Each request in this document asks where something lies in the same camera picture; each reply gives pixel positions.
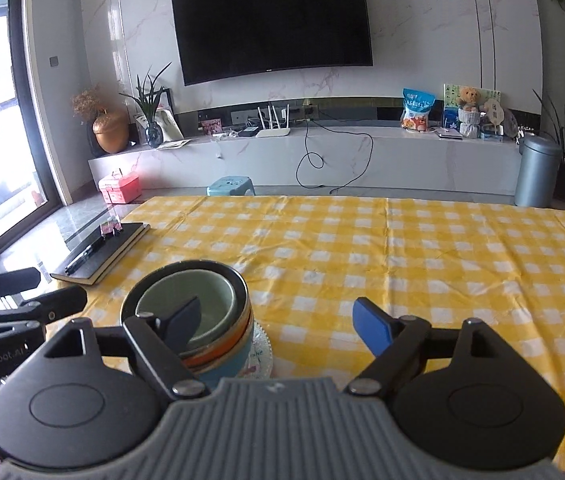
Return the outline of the orange steel bowl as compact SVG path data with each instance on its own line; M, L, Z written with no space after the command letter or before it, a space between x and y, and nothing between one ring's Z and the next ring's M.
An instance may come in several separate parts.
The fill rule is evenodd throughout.
M128 293L120 320L140 313L156 316L165 344L194 370L247 359L254 314L247 282L232 266L185 260L151 272Z

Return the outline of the blue steel bowl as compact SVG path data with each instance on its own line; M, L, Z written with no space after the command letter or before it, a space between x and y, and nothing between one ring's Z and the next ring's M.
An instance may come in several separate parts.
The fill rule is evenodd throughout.
M253 344L254 324L250 323L235 347L210 365L196 371L197 378L203 384L215 389L223 378L235 378L246 365Z

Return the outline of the green ceramic bowl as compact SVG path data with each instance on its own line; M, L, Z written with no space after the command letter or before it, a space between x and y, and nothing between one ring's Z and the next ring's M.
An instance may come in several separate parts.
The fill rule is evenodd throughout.
M241 313L237 289L220 272L177 271L141 296L136 313L158 319L159 333L172 350L191 354L217 341Z

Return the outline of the black pen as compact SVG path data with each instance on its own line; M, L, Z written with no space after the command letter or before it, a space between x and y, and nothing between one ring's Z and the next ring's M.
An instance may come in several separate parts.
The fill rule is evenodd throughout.
M92 258L92 256L95 255L96 252L98 252L98 250L100 250L102 247L104 247L104 244L106 244L106 241L107 240L102 236L97 238L92 244L88 245L76 258L74 258L66 266L66 270L64 270L64 272L66 272L66 274L68 274L68 275L73 274L86 261L88 261L90 258Z

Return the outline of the clear patterned glass plate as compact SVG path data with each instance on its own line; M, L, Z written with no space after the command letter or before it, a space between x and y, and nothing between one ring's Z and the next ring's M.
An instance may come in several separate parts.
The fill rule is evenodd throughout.
M239 377L267 379L272 376L273 368L272 344L266 330L260 323L255 322L251 350L242 370L240 370Z

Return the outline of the yellow checkered tablecloth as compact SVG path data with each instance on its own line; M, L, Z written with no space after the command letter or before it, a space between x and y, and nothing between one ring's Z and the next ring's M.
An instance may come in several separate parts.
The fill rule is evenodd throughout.
M565 402L565 211L363 197L154 197L130 216L148 233L89 289L85 315L119 321L145 275L205 259L246 280L281 377L344 384L369 351L358 297L435 326L488 322ZM565 470L565 438L557 465Z

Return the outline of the pink storage box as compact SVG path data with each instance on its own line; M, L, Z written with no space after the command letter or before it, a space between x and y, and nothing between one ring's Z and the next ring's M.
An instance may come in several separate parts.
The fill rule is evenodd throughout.
M108 205L130 204L142 193L139 176L133 171L128 174L113 171L110 176L99 180L98 188Z

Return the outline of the white marble tv console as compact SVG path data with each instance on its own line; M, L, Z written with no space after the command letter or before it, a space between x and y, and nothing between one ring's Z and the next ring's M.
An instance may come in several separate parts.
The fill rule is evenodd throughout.
M260 188L406 188L511 196L521 156L517 144L444 140L397 127L327 126L291 129L288 136L198 136L180 148L140 145L89 161L94 180L136 172L150 188L206 188L227 176Z

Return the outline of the grey metal trash bin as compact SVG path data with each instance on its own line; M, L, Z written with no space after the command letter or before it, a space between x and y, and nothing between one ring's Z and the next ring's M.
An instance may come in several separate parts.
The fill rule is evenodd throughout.
M521 165L514 203L520 207L549 207L561 162L561 148L542 136L525 136L519 151Z

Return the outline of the light blue plastic stool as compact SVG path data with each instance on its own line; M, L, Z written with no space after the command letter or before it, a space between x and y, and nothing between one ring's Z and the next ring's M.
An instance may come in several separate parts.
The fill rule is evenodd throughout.
M206 188L207 196L254 196L252 180L244 176L227 176L213 182Z

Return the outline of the blue snack bag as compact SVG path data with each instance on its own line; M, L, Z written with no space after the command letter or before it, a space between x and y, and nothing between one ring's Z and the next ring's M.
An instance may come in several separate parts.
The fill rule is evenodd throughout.
M436 96L432 93L405 88L401 126L406 130L417 132L429 130L429 114L435 101Z

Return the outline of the white wifi router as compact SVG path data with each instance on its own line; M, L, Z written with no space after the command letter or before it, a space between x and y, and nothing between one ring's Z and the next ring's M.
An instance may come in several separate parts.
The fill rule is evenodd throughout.
M291 132L288 111L288 108L277 110L276 106L272 104L267 106L267 110L258 107L260 130L256 133L256 137L278 138L278 136L288 136Z

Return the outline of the green picture book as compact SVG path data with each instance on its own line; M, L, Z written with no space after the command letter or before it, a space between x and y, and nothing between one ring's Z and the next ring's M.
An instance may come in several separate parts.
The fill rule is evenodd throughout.
M458 129L459 122L459 110L458 105L459 98L459 88L463 84L444 84L443 87L443 119L442 125L444 128ZM493 89L483 89L476 88L481 92L481 99L479 104L479 109L481 110L484 103L490 99L495 99L496 101L501 101L501 92Z

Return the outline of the teddy bear toy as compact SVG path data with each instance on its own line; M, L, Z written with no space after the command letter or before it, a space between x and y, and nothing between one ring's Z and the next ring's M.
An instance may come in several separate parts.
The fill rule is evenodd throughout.
M479 89L468 86L461 86L459 88L458 105L461 110L466 112L477 112L481 99L481 92Z

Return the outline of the black wall television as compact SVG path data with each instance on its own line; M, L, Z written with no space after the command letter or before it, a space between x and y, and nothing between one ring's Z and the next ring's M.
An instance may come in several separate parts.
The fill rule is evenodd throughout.
M367 0L172 0L187 86L373 63Z

